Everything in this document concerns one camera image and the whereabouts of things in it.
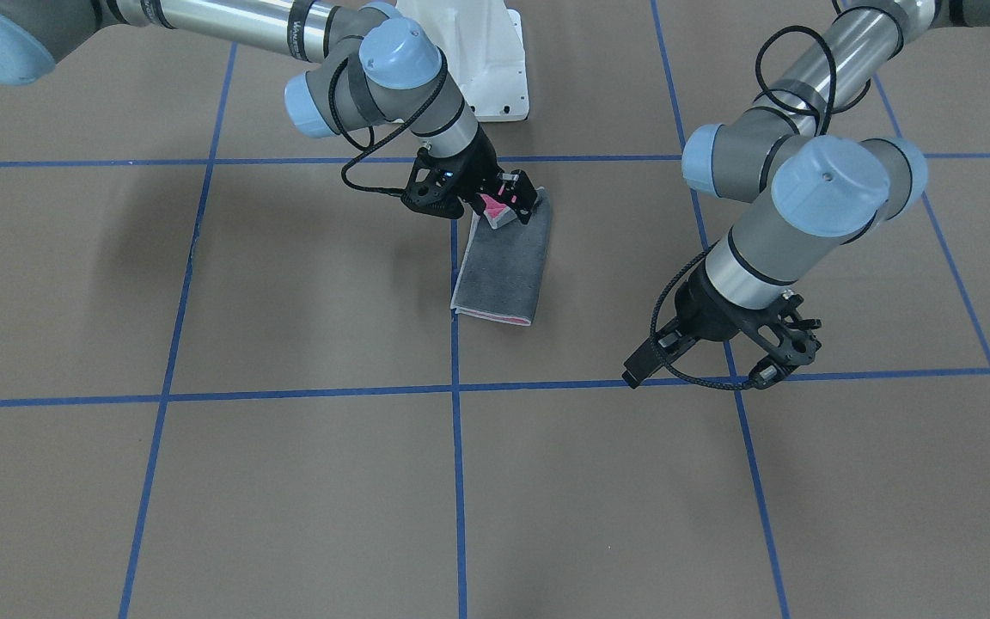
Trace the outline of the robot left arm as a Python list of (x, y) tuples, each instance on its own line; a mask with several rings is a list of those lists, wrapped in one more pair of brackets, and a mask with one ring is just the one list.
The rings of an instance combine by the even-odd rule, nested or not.
[(829, 132), (838, 113), (867, 95), (888, 60), (938, 28), (990, 27), (990, 1), (857, 1), (840, 9), (828, 31), (802, 33), (812, 46), (781, 78), (766, 81), (730, 125), (711, 123), (688, 136), (685, 184), (747, 211), (718, 242), (664, 286), (675, 316), (650, 333), (625, 361), (624, 381), (637, 388), (702, 341), (739, 334), (765, 357), (741, 383), (685, 376), (715, 390), (765, 390), (820, 349), (818, 320), (798, 312), (794, 286), (841, 244), (856, 242), (903, 214), (925, 191), (930, 169), (905, 138), (853, 141)]

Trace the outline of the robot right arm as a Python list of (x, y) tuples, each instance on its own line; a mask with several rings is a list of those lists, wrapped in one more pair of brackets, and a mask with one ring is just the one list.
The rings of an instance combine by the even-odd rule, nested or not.
[(50, 75), (113, 27), (154, 28), (271, 52), (300, 71), (292, 125), (355, 149), (340, 176), (410, 211), (502, 224), (543, 191), (500, 165), (484, 122), (528, 117), (525, 44), (503, 1), (0, 1), (0, 83)]

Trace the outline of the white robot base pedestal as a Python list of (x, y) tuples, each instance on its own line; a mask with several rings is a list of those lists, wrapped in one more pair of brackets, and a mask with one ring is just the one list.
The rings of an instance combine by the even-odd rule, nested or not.
[(520, 12), (506, 1), (397, 1), (447, 56), (465, 101), (482, 123), (528, 118), (527, 60)]

